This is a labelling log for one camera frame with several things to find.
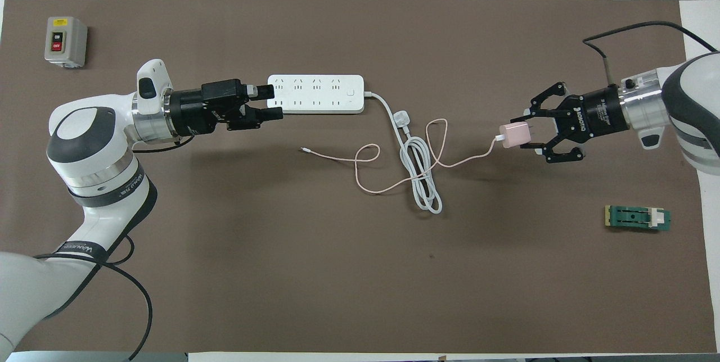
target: brown mat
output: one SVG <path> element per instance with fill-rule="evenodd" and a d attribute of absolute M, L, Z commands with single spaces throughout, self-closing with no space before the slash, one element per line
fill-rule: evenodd
<path fill-rule="evenodd" d="M 57 15 L 90 26 L 82 70 L 43 60 Z M 33 255 L 82 222 L 44 157 L 47 117 L 133 91 L 151 58 L 178 89 L 361 74 L 408 111 L 414 134 L 449 119 L 451 162 L 484 152 L 558 80 L 602 88 L 583 37 L 680 15 L 676 1 L 10 0 L 4 18 L 0 250 Z M 601 46 L 618 78 L 684 59 L 670 29 Z M 376 142 L 383 153 L 361 178 L 384 188 L 405 176 L 393 139 L 370 100 L 359 115 L 287 116 L 139 155 L 160 193 L 124 265 L 155 303 L 146 351 L 715 352 L 699 187 L 672 133 L 652 152 L 633 132 L 594 139 L 586 160 L 563 165 L 501 147 L 435 172 L 438 216 L 407 186 L 370 196 L 351 165 L 298 152 L 352 156 Z M 663 206 L 672 230 L 605 228 L 605 204 Z M 103 272 L 19 349 L 131 349 L 144 313 L 133 286 Z"/>

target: green terminal block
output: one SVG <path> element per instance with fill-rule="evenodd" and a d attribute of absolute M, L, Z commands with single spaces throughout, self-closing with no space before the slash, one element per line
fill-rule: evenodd
<path fill-rule="evenodd" d="M 671 229 L 671 213 L 661 207 L 605 206 L 605 226 Z"/>

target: white power cord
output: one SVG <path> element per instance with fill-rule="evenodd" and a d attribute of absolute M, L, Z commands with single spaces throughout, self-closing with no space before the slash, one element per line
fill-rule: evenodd
<path fill-rule="evenodd" d="M 493 138 L 493 141 L 490 144 L 490 148 L 488 152 L 481 154 L 481 155 L 475 155 L 473 157 L 468 157 L 464 160 L 461 160 L 459 162 L 456 162 L 452 165 L 443 164 L 440 162 L 440 157 L 442 157 L 443 149 L 445 148 L 445 141 L 447 139 L 447 131 L 448 131 L 448 121 L 447 119 L 435 119 L 434 121 L 429 122 L 425 126 L 425 138 L 427 139 L 427 143 L 425 140 L 421 139 L 420 137 L 411 136 L 410 129 L 407 127 L 410 123 L 410 117 L 407 116 L 407 112 L 405 111 L 399 111 L 395 114 L 390 110 L 390 107 L 388 106 L 388 103 L 383 99 L 380 95 L 377 95 L 376 93 L 366 92 L 365 96 L 368 98 L 375 98 L 380 103 L 382 103 L 383 106 L 385 106 L 385 110 L 388 112 L 388 116 L 390 118 L 390 123 L 394 126 L 393 130 L 395 133 L 396 139 L 398 139 L 398 144 L 401 147 L 399 149 L 399 157 L 401 163 L 403 163 L 403 166 L 406 168 L 407 172 L 409 173 L 409 178 L 405 178 L 403 180 L 400 180 L 393 185 L 382 189 L 380 191 L 373 191 L 368 188 L 365 188 L 362 183 L 360 183 L 360 177 L 358 174 L 358 162 L 371 162 L 375 161 L 378 157 L 380 157 L 380 146 L 374 143 L 365 144 L 360 149 L 357 150 L 355 153 L 355 158 L 340 158 L 340 157 L 332 157 L 330 155 L 324 155 L 320 154 L 319 152 L 314 152 L 311 149 L 308 149 L 306 147 L 301 147 L 301 151 L 307 152 L 309 154 L 317 155 L 318 157 L 327 158 L 330 160 L 337 160 L 337 161 L 350 161 L 353 162 L 355 165 L 355 182 L 357 182 L 360 189 L 363 191 L 366 191 L 367 193 L 372 194 L 381 194 L 385 193 L 396 186 L 400 185 L 401 183 L 411 181 L 412 183 L 412 195 L 415 198 L 415 201 L 417 203 L 417 207 L 419 207 L 422 210 L 427 210 L 431 213 L 438 214 L 443 209 L 443 203 L 442 199 L 440 198 L 440 194 L 438 193 L 437 189 L 435 188 L 435 182 L 433 180 L 432 175 L 432 169 L 435 167 L 435 165 L 439 164 L 442 167 L 445 168 L 452 168 L 457 165 L 460 165 L 464 162 L 473 160 L 475 158 L 481 158 L 486 157 L 493 151 L 494 144 L 496 141 L 500 141 L 503 136 L 499 135 Z M 430 143 L 430 135 L 429 135 L 429 127 L 430 124 L 437 123 L 439 121 L 445 122 L 445 131 L 443 132 L 443 141 L 440 145 L 440 151 L 435 156 L 435 152 L 432 149 L 432 145 Z M 404 134 L 407 137 L 406 141 L 403 141 L 403 138 L 401 137 L 401 134 L 399 133 L 398 129 L 403 129 Z M 369 147 L 375 147 L 377 149 L 377 153 L 375 154 L 375 157 L 368 158 L 366 160 L 359 159 L 360 152 L 362 150 L 365 150 Z"/>

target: power strip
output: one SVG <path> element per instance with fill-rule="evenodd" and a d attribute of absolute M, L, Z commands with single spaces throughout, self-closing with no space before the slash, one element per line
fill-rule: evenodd
<path fill-rule="evenodd" d="M 285 114 L 359 114 L 365 108 L 365 81 L 360 75 L 291 75 L 268 77 L 275 98 L 268 108 Z"/>

